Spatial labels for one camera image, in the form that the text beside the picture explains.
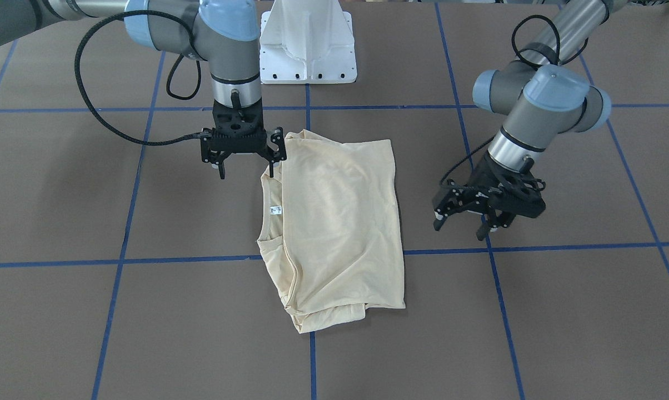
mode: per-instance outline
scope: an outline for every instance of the folded fabric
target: folded fabric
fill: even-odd
[[[338,143],[286,135],[288,159],[266,170],[258,246],[300,333],[405,308],[390,140]]]

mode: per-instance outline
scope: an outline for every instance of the beige cloth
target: beige cloth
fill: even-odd
[[[262,175],[268,273],[299,333],[405,308],[390,140],[286,135],[288,159]]]

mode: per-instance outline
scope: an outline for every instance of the light blue joint cap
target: light blue joint cap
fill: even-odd
[[[199,15],[212,30],[235,41],[258,38],[256,3],[253,0],[199,0]]]
[[[125,11],[148,9],[149,0],[129,0],[129,2],[124,5]],[[132,40],[142,46],[157,50],[157,48],[154,47],[154,42],[152,42],[152,35],[149,33],[149,20],[147,19],[147,15],[128,16],[124,19],[124,28],[127,30],[127,33]]]
[[[564,67],[548,64],[537,70],[522,93],[536,107],[565,112],[581,106],[589,88],[581,76]]]
[[[484,71],[475,79],[475,84],[472,86],[472,101],[475,103],[475,106],[479,106],[490,112],[492,112],[490,86],[492,86],[492,76],[495,73],[497,73],[497,70]]]
[[[601,93],[601,101],[602,101],[602,106],[601,106],[601,115],[599,116],[598,121],[596,121],[596,124],[594,124],[593,127],[590,127],[587,130],[592,130],[596,129],[599,126],[603,125],[604,122],[608,119],[608,117],[611,115],[611,96],[604,91],[604,89],[599,89],[596,86],[593,86],[594,89],[597,89],[599,93]]]

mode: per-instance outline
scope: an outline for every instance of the gray surface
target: gray surface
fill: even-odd
[[[0,269],[0,399],[90,398],[114,269]]]
[[[555,13],[440,8],[462,104],[472,102],[480,72],[512,59],[518,21]],[[304,399],[314,398],[311,382],[317,398],[520,398],[515,370],[530,399],[669,398],[669,274],[609,129],[555,139],[534,170],[548,182],[547,211],[492,235],[516,364],[487,244],[474,237],[479,217],[456,216],[438,233],[431,226],[436,183],[465,155],[436,9],[345,9],[355,19],[360,78],[312,86],[312,106],[340,109],[313,109],[309,122],[335,140],[391,139],[408,308],[372,309],[312,337],[296,333],[262,261],[243,260],[258,254],[266,162],[257,156],[229,158],[221,181],[195,142],[147,148],[130,214],[139,146],[87,112],[0,112],[0,400],[90,398],[96,377],[98,399]],[[592,38],[588,68],[616,103],[669,102],[669,16],[662,7],[625,12]],[[73,54],[95,22],[22,38],[0,83],[0,109],[83,108]],[[539,27],[521,31],[520,41]],[[0,49],[0,69],[7,52]],[[172,61],[156,105],[210,107],[207,81],[194,101],[167,98]],[[149,107],[158,64],[159,53],[114,23],[86,49],[86,84],[100,106]],[[190,93],[194,66],[183,68],[174,90]],[[571,68],[585,74],[578,61]],[[307,105],[302,86],[265,86],[263,98]],[[448,108],[342,109],[352,104]],[[137,137],[148,115],[106,113]],[[502,123],[479,109],[461,115],[470,147]],[[669,261],[669,107],[616,107],[611,121]],[[299,131],[306,109],[266,111],[266,126],[278,125]],[[205,126],[213,126],[207,109],[157,109],[149,136]],[[462,182],[469,172],[464,164],[453,176]]]
[[[317,332],[317,398],[517,398],[487,254],[405,262],[406,309]]]
[[[669,398],[657,249],[495,256],[528,398]]]
[[[147,113],[106,118],[136,134]],[[88,112],[0,114],[0,262],[119,258],[138,161]]]
[[[124,267],[100,398],[307,398],[277,298],[261,261]]]
[[[669,108],[617,108],[611,121],[658,236],[669,241]]]

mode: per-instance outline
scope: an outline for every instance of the garment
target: garment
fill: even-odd
[[[390,140],[286,135],[288,159],[262,175],[268,273],[300,333],[405,308]]]

